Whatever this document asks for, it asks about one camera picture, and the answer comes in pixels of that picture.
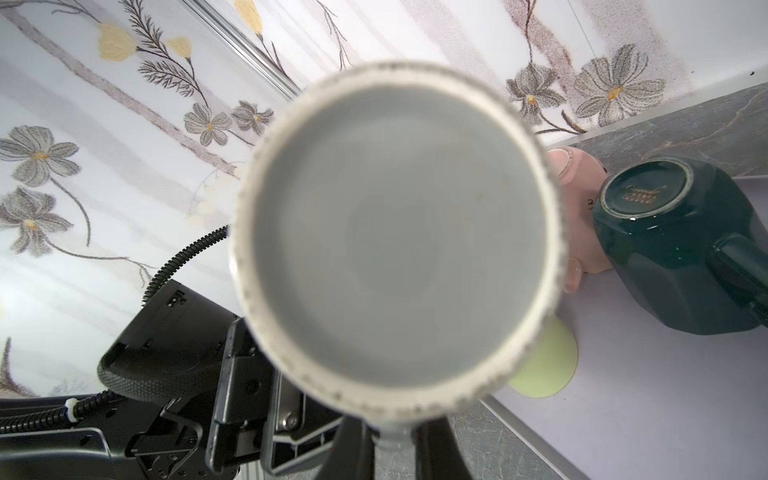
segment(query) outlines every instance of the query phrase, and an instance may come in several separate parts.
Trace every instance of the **yellow flower pattern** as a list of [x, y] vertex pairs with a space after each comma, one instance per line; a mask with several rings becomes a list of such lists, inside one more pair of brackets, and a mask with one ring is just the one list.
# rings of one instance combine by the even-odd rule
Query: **yellow flower pattern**
[[166, 44], [180, 57], [189, 58], [192, 56], [192, 43], [187, 37], [170, 38]]
[[98, 39], [99, 55], [105, 60], [123, 61], [136, 53], [136, 41], [131, 34], [113, 23], [101, 24]]
[[263, 32], [263, 25], [261, 23], [261, 15], [256, 10], [256, 6], [253, 4], [253, 0], [235, 0], [235, 8], [237, 13], [243, 19], [243, 22], [253, 30], [253, 33], [261, 37]]

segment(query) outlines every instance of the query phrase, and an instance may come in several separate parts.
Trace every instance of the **green mug handle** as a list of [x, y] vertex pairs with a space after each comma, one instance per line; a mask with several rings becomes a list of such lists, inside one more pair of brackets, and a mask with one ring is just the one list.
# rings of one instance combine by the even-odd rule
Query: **green mug handle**
[[738, 233], [715, 243], [714, 253], [715, 257], [761, 290], [750, 303], [750, 309], [763, 325], [768, 326], [768, 253]]

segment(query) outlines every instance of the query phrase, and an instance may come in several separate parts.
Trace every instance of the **screw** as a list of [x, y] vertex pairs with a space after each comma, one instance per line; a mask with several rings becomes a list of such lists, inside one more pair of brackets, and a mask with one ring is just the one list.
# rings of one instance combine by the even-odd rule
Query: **screw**
[[285, 430], [293, 430], [299, 426], [299, 419], [293, 412], [288, 412], [283, 416], [283, 419], [280, 420], [280, 426], [282, 426]]

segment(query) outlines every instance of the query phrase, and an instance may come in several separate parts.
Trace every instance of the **mug rim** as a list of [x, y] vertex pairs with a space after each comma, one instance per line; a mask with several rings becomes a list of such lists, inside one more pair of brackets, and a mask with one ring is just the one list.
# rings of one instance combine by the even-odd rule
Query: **mug rim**
[[[312, 360], [281, 326], [266, 300], [253, 248], [257, 204], [264, 182], [282, 148], [303, 126], [333, 102], [381, 87], [429, 88], [452, 96], [488, 116], [519, 147], [544, 211], [544, 264], [535, 294], [508, 338], [472, 368], [425, 386], [389, 388], [343, 376]], [[568, 239], [559, 182], [545, 152], [508, 102], [488, 87], [441, 65], [383, 61], [335, 74], [305, 90], [277, 118], [254, 149], [233, 212], [230, 270], [246, 322], [260, 348], [278, 370], [307, 394], [374, 424], [409, 423], [443, 415], [501, 386], [527, 358], [561, 295]]]
[[[653, 210], [649, 210], [648, 212], [643, 212], [642, 214], [620, 214], [619, 212], [617, 212], [616, 210], [608, 206], [608, 204], [605, 201], [605, 194], [608, 192], [608, 188], [613, 184], [613, 182], [617, 178], [619, 178], [625, 172], [632, 170], [633, 168], [636, 168], [645, 164], [653, 164], [653, 163], [659, 163], [659, 162], [669, 162], [671, 164], [675, 164], [678, 167], [680, 167], [683, 170], [683, 173], [685, 174], [685, 184], [683, 185], [683, 188], [680, 190], [677, 196], [675, 196], [675, 198], [666, 202], [661, 207], [658, 207]], [[670, 210], [673, 210], [678, 203], [683, 201], [683, 199], [688, 194], [688, 192], [690, 191], [690, 188], [693, 185], [694, 185], [694, 170], [690, 167], [690, 165], [672, 157], [655, 157], [650, 160], [640, 162], [639, 164], [630, 165], [629, 167], [626, 167], [620, 170], [613, 177], [609, 178], [608, 181], [603, 186], [602, 190], [600, 191], [600, 205], [601, 207], [603, 207], [603, 210], [605, 210], [605, 212], [608, 215], [611, 215], [612, 217], [616, 217], [616, 218], [635, 220], [637, 218], [652, 217], [654, 215], [664, 214]]]

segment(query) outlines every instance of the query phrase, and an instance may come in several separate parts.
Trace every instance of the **pink mug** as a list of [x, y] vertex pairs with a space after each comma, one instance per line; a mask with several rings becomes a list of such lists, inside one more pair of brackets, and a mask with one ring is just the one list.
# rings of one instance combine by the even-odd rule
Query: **pink mug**
[[611, 268], [594, 232], [591, 212], [608, 172], [597, 158], [577, 148], [554, 147], [547, 153], [563, 186], [564, 211], [571, 231], [565, 291], [572, 293], [584, 272], [600, 273]]

